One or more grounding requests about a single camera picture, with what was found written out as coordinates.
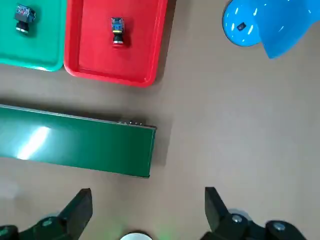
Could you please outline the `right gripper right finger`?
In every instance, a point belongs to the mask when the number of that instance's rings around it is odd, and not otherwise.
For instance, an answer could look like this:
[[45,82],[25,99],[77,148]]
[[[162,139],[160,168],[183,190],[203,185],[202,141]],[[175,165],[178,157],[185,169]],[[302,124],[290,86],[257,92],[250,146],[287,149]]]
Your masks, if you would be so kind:
[[298,228],[283,220],[256,224],[243,214],[231,213],[215,187],[204,190],[204,209],[210,227],[203,240],[304,240]]

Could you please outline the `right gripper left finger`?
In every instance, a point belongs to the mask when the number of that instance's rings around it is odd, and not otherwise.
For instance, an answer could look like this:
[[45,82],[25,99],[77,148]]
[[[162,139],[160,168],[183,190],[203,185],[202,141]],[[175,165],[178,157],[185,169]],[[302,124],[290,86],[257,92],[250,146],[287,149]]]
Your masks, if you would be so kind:
[[15,225],[2,225],[2,240],[78,240],[93,215],[90,188],[82,188],[57,215],[49,216],[19,231]]

